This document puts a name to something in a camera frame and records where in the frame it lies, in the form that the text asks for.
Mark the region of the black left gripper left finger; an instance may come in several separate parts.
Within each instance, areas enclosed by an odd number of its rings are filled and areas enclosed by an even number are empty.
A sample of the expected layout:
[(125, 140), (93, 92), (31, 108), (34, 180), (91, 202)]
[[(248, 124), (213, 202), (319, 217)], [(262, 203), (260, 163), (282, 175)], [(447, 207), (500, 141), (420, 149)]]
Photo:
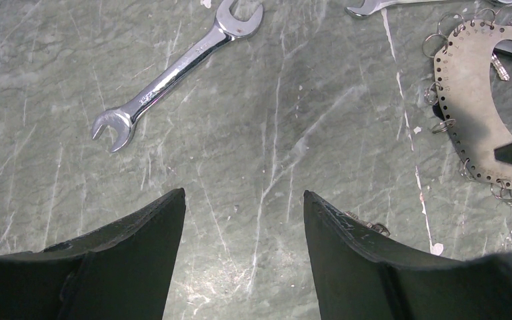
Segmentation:
[(0, 319), (161, 319), (185, 191), (40, 252), (0, 255)]

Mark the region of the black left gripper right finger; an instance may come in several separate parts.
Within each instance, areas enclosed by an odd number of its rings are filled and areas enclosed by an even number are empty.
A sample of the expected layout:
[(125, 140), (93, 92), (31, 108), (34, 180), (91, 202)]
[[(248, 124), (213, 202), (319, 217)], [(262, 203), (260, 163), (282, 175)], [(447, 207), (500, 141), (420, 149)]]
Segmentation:
[(458, 261), (392, 240), (304, 193), (322, 319), (512, 319), (512, 253)]

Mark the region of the key with green tag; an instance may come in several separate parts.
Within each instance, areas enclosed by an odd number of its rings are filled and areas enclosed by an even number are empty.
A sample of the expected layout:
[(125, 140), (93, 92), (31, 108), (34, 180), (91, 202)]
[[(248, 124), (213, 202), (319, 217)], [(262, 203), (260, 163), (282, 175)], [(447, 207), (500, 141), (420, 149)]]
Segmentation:
[(372, 223), (372, 222), (369, 222), (369, 221), (365, 221), (365, 220), (362, 220), (359, 218), (358, 215), (350, 212), (350, 211), (345, 211), (344, 214), (346, 216), (348, 216), (349, 218), (351, 218), (352, 220), (358, 222), (359, 224), (367, 227), (367, 228), (370, 228), (386, 237), (389, 237), (391, 235), (390, 231), (388, 230), (388, 228), (386, 226), (384, 226), (384, 224), (382, 223)]

